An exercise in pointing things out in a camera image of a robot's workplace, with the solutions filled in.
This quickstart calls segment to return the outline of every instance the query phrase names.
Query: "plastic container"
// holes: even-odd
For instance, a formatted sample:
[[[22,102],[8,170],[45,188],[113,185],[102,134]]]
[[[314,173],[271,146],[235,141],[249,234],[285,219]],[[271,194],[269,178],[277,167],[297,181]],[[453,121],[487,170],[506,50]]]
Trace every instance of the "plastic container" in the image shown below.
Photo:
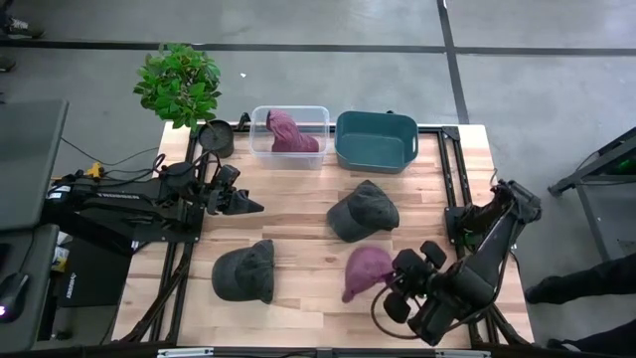
[[[316,138],[316,153],[272,153],[274,135],[265,127],[271,109],[286,111],[294,119],[301,133]],[[251,113],[249,151],[267,169],[320,170],[327,154],[329,138],[329,111],[317,105],[262,105]]]
[[[406,115],[346,111],[335,145],[345,169],[398,174],[417,157],[417,123]]]

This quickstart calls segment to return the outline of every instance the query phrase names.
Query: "gray baseball cap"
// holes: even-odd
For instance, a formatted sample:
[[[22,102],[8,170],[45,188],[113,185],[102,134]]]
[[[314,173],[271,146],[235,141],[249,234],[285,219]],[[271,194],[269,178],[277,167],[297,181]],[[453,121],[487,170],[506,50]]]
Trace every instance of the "gray baseball cap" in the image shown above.
[[[378,230],[399,226],[399,213],[387,194],[370,180],[327,212],[327,223],[340,239],[354,243]]]
[[[223,254],[212,267],[212,287],[228,301],[260,299],[271,303],[274,291],[274,244],[262,240],[251,248]]]

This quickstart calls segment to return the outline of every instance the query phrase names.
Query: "cap brim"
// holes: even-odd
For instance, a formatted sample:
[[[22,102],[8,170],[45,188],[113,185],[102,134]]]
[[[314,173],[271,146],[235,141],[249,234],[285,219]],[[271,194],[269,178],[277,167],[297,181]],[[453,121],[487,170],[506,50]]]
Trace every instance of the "cap brim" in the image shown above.
[[[373,234],[378,229],[366,228],[354,220],[347,205],[349,197],[350,195],[329,209],[327,223],[340,239],[347,243],[354,243]]]
[[[240,288],[237,282],[236,271],[244,257],[249,254],[251,248],[238,249],[223,254],[212,268],[212,287],[220,299],[227,301],[241,302],[260,299],[265,303],[271,303],[273,299],[273,289],[264,292],[246,292]],[[265,287],[273,287],[273,272],[266,276],[271,282]]]

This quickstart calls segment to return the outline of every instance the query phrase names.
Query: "green plant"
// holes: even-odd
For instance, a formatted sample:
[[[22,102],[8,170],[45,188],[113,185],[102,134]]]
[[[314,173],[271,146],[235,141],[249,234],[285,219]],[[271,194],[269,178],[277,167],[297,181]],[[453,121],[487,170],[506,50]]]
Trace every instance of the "green plant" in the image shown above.
[[[197,128],[197,120],[215,119],[221,93],[221,72],[206,53],[190,46],[159,46],[159,56],[146,55],[145,65],[137,71],[143,79],[133,92],[141,94],[141,105],[152,109],[163,120],[173,120],[172,127]]]

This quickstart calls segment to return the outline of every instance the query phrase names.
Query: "teal plastic bin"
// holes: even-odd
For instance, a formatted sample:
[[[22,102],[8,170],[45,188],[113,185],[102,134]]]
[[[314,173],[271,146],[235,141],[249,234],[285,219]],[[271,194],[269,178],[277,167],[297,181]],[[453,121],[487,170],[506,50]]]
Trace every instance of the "teal plastic bin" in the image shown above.
[[[334,140],[338,164],[349,170],[398,174],[417,157],[417,123],[406,115],[346,111]]]

